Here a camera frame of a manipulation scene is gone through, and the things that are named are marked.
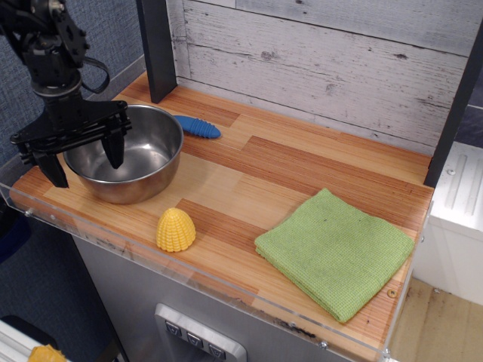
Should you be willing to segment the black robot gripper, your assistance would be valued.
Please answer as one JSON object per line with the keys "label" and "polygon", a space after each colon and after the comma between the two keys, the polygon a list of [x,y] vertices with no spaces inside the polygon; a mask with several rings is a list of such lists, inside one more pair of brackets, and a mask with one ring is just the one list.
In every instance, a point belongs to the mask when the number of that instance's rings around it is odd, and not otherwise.
{"label": "black robot gripper", "polygon": [[68,188],[58,155],[96,141],[114,169],[124,161],[124,136],[131,129],[125,101],[89,101],[77,92],[46,98],[42,114],[11,136],[24,161],[35,161],[57,188]]}

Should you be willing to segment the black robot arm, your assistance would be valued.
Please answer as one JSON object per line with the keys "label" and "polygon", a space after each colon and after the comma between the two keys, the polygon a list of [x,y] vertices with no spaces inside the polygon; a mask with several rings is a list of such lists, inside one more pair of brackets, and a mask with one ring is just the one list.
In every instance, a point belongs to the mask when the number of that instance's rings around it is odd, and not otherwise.
{"label": "black robot arm", "polygon": [[86,33],[64,1],[3,1],[1,34],[28,69],[33,92],[42,99],[40,116],[11,136],[25,164],[33,164],[59,188],[68,181],[60,153],[100,141],[114,168],[124,161],[124,137],[131,129],[124,101],[88,101],[80,69],[105,69],[87,57]]}

